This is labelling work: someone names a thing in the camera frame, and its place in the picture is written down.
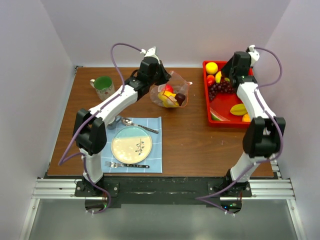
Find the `red apple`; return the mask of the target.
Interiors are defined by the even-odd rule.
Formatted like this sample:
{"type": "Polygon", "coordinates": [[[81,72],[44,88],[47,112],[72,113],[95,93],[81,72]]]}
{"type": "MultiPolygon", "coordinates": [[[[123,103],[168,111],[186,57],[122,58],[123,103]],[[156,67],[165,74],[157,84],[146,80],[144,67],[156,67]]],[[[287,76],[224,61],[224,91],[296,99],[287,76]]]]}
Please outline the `red apple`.
{"type": "Polygon", "coordinates": [[[171,85],[166,84],[166,85],[164,86],[164,91],[165,91],[165,92],[173,93],[173,92],[174,92],[174,89],[173,89],[173,87],[172,87],[171,85]]]}

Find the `yellow bell pepper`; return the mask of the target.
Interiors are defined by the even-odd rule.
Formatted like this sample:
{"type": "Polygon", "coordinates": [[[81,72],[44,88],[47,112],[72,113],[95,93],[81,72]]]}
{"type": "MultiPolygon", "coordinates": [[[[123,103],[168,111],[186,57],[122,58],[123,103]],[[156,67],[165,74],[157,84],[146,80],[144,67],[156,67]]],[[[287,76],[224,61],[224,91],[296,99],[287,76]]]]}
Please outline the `yellow bell pepper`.
{"type": "Polygon", "coordinates": [[[164,101],[164,100],[166,100],[166,99],[169,99],[169,98],[174,99],[175,96],[176,96],[176,94],[173,93],[173,92],[170,92],[170,91],[161,91],[161,92],[159,92],[158,95],[157,95],[157,97],[158,97],[160,100],[162,100],[162,101],[164,101]]]}

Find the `clear zip top bag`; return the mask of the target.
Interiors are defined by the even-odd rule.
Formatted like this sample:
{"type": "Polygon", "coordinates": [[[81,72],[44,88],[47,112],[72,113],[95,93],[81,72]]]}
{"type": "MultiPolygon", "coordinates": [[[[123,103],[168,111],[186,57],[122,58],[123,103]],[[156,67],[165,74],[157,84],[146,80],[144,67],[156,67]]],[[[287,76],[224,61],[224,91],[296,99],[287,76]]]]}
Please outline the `clear zip top bag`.
{"type": "MultiPolygon", "coordinates": [[[[190,87],[193,84],[193,82],[186,81],[182,76],[180,76],[175,71],[171,71],[169,74],[171,75],[171,78],[168,81],[168,83],[166,83],[166,84],[169,84],[169,85],[172,86],[172,88],[174,90],[173,93],[175,93],[175,94],[181,93],[181,94],[184,94],[186,96],[186,99],[183,102],[182,106],[173,107],[173,108],[184,108],[188,104],[188,101],[189,101],[189,90],[190,90],[190,87]]],[[[158,94],[159,94],[159,92],[164,91],[164,88],[165,88],[166,84],[161,84],[159,86],[154,86],[150,90],[150,93],[149,93],[150,100],[154,104],[156,104],[157,106],[163,107],[163,108],[167,108],[167,107],[164,107],[163,100],[160,100],[158,98],[158,94]]]]}

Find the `white garlic bulb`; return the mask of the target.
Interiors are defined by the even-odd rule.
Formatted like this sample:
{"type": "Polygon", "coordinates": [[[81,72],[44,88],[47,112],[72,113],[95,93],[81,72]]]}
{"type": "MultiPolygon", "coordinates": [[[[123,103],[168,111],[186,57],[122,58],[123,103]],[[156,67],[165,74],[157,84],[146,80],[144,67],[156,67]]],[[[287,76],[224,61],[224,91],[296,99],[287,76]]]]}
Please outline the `white garlic bulb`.
{"type": "Polygon", "coordinates": [[[173,105],[176,105],[176,104],[177,104],[177,100],[175,99],[175,97],[170,96],[170,97],[169,97],[169,100],[170,100],[170,102],[171,102],[173,105]]]}

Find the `dark purple fruit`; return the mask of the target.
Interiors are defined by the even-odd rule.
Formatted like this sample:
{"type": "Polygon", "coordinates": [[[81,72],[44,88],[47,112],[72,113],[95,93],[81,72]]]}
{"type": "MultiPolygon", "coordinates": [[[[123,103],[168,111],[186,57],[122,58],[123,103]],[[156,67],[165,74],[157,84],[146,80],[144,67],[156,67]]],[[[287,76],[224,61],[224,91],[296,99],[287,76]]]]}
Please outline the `dark purple fruit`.
{"type": "Polygon", "coordinates": [[[186,100],[186,96],[182,93],[177,93],[174,98],[179,106],[182,106],[183,102],[186,100]]]}

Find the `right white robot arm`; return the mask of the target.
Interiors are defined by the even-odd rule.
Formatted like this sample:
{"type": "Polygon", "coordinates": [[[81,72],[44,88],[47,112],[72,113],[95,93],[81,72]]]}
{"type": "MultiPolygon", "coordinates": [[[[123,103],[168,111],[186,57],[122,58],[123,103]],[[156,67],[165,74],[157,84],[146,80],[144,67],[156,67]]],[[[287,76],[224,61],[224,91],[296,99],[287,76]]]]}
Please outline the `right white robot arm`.
{"type": "Polygon", "coordinates": [[[260,48],[249,46],[246,51],[236,51],[222,68],[223,77],[230,80],[237,97],[244,104],[250,124],[242,140],[243,153],[237,163],[228,170],[223,192],[235,196],[248,182],[256,168],[276,159],[283,150],[286,121],[277,117],[264,100],[256,78],[250,69],[260,58],[260,48]]]}

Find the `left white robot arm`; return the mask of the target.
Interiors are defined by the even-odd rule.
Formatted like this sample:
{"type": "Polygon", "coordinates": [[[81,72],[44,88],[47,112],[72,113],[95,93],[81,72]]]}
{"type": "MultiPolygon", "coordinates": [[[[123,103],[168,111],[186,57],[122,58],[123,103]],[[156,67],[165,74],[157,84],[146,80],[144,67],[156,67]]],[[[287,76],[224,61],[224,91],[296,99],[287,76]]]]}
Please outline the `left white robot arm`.
{"type": "Polygon", "coordinates": [[[101,151],[107,143],[106,126],[128,106],[146,95],[152,85],[166,84],[171,75],[155,53],[146,54],[139,69],[125,80],[113,95],[90,110],[80,109],[76,114],[73,140],[83,155],[83,176],[88,181],[86,191],[99,196],[104,190],[101,151]]]}

